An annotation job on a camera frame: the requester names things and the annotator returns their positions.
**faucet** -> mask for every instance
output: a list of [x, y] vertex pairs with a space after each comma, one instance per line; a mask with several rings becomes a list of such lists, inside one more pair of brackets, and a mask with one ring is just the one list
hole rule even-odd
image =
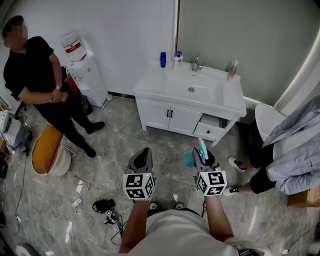
[[203, 61], [202, 65], [198, 65], [198, 60], [199, 60], [199, 52], [196, 53], [196, 57], [194, 62], [191, 64], [192, 65], [192, 71], [197, 71], [197, 70], [202, 70], [205, 66], [205, 61]]

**black t-shirt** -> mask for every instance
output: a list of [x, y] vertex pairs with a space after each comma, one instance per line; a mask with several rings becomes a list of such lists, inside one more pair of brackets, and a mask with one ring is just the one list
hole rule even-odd
[[53, 52], [41, 36], [28, 39], [26, 53], [10, 51], [3, 71], [5, 87], [15, 97], [18, 97], [24, 87], [30, 92], [52, 92], [56, 82], [49, 56]]

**open drawer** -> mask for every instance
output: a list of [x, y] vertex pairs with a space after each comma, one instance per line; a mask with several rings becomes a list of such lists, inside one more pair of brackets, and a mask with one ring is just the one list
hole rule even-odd
[[215, 141], [216, 138], [225, 132], [225, 129], [220, 127], [223, 125], [223, 120], [215, 116], [203, 114], [195, 128], [194, 134], [197, 137]]

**marker cube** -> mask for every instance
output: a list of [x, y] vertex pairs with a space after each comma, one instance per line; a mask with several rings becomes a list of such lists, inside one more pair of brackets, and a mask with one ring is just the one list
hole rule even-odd
[[196, 185], [205, 197], [221, 195], [227, 187], [226, 172], [224, 170], [200, 172]]
[[123, 190], [129, 199], [146, 200], [155, 182], [150, 172], [123, 175]]

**green object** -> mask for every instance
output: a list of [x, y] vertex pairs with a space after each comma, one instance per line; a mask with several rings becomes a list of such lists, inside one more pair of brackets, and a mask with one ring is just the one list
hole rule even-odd
[[187, 153], [184, 153], [184, 165], [186, 167], [189, 167], [189, 168], [194, 168], [195, 167], [195, 161], [194, 161], [194, 156], [192, 154], [192, 151], [191, 152], [187, 152]]

